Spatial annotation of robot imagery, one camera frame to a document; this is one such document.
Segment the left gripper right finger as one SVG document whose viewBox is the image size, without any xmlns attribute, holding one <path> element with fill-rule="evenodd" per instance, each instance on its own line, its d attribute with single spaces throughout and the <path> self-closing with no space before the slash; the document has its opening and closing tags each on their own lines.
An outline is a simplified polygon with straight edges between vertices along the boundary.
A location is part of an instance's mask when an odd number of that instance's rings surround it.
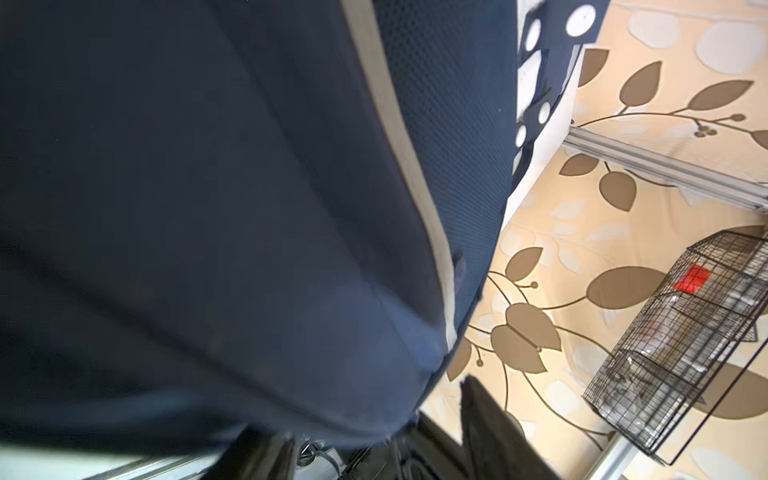
<svg viewBox="0 0 768 480">
<path fill-rule="evenodd" d="M 470 479 L 558 479 L 473 376 L 461 382 L 462 445 Z"/>
</svg>

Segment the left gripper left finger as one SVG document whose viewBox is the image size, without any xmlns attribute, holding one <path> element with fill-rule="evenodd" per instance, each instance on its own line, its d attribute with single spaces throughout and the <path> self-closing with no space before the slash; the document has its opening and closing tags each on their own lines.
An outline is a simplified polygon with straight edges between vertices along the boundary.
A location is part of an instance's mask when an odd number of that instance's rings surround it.
<svg viewBox="0 0 768 480">
<path fill-rule="evenodd" d="M 289 480 L 295 476 L 297 440 L 245 429 L 201 480 Z"/>
</svg>

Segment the navy blue student backpack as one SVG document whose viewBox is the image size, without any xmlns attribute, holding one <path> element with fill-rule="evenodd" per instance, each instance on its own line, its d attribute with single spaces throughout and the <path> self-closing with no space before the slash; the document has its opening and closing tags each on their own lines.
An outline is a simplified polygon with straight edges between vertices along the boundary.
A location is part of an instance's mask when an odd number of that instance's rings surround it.
<svg viewBox="0 0 768 480">
<path fill-rule="evenodd" d="M 5 1 L 1 437 L 398 431 L 605 1 Z"/>
</svg>

